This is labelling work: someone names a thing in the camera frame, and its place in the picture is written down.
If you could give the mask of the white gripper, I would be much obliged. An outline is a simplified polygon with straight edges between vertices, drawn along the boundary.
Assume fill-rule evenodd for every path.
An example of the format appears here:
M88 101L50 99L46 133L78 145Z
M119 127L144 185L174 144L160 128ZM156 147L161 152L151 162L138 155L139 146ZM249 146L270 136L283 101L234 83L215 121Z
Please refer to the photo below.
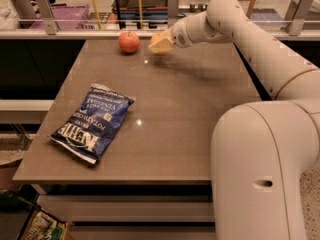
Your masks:
M179 48L192 47L194 43L188 35L188 21L187 17L179 19L170 29L154 34L148 45L149 51L153 54L164 54L175 45Z

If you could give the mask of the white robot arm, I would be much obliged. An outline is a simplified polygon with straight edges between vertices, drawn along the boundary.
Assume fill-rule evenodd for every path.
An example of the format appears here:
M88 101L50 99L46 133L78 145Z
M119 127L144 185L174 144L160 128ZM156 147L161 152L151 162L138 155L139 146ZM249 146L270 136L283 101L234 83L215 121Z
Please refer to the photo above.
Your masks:
M269 100L236 106L211 141L217 240L307 240L302 174L320 156L320 69L252 22L238 0L211 0L201 13L154 35L155 54L230 41Z

